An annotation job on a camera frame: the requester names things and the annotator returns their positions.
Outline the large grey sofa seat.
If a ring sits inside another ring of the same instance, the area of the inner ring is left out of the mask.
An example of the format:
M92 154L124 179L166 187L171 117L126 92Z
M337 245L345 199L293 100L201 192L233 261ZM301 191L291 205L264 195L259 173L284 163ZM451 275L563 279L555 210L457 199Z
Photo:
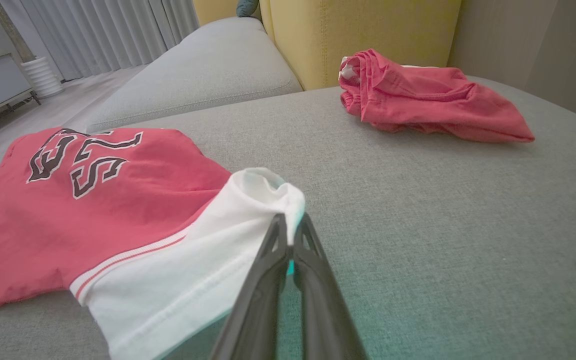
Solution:
M387 133L340 88L155 120L305 194L371 360L576 360L576 114L507 85L532 143Z

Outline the yellow sofa cushion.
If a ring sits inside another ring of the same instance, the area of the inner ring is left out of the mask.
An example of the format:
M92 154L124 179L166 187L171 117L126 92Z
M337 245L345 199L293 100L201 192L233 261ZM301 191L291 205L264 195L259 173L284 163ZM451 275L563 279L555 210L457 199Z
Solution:
M238 0L192 0L199 27ZM373 49L402 65L448 63L462 0L259 0L258 19L302 91L335 87L343 57Z

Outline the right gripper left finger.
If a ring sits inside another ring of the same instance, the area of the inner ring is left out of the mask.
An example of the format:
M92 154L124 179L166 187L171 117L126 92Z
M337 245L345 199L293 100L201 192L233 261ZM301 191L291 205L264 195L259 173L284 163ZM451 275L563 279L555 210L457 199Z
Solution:
M275 360L279 299L289 267L284 214L275 214L210 360Z

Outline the red and white jersey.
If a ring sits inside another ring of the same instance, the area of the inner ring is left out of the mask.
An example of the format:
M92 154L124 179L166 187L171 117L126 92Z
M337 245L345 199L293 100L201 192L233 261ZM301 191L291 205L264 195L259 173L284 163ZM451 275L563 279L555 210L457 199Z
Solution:
M160 360L230 312L272 220L292 245L305 207L176 129L27 134L0 162L0 306L69 291L112 360Z

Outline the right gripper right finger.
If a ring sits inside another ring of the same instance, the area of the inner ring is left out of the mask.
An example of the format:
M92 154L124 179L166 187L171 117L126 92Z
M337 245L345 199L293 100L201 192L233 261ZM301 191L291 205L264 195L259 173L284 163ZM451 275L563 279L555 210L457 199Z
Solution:
M302 360L368 360L308 214L295 233L293 264L301 292Z

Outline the white ribbed cylinder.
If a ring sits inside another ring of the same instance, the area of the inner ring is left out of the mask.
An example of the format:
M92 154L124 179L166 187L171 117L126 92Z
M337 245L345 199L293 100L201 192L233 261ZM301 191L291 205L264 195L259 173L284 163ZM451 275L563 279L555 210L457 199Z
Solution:
M58 95L64 91L63 84L53 72L50 62L44 57L21 64L30 79L32 89L39 100Z

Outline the grey pleated curtain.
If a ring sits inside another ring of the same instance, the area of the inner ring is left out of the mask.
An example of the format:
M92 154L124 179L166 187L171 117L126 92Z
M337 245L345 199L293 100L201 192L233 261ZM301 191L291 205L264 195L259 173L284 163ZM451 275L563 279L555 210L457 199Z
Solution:
M192 0L0 0L60 81L150 64L199 27Z

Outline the small grey sofa cushion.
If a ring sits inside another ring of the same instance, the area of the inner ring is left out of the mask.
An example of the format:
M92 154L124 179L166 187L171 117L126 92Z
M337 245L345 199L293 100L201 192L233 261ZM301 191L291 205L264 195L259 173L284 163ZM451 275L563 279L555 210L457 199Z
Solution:
M91 115L86 131L301 91L262 22L230 17L194 30L139 71Z

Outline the red basketball shorts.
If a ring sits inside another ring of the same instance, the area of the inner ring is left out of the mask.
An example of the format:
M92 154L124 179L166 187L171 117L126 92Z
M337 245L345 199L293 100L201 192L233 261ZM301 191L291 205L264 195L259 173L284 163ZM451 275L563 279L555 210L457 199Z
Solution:
M348 114L382 132L446 133L466 141L530 143L521 112L459 68L398 64L373 50L343 57L340 99Z

